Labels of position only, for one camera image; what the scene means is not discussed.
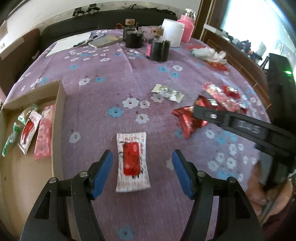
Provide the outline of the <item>person right hand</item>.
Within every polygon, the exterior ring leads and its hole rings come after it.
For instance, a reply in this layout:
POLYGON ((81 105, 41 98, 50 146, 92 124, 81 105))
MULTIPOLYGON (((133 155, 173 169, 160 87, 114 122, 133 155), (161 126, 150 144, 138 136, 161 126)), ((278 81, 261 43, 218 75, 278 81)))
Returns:
POLYGON ((250 200, 259 222, 263 225, 271 216, 279 214, 287 206, 294 193, 294 188, 292 182, 286 180, 284 184, 264 192, 259 183, 261 176, 261 164, 260 161, 257 161, 247 182, 246 195, 250 200), (263 215, 263 208, 272 201, 274 201, 273 207, 268 214, 263 215))

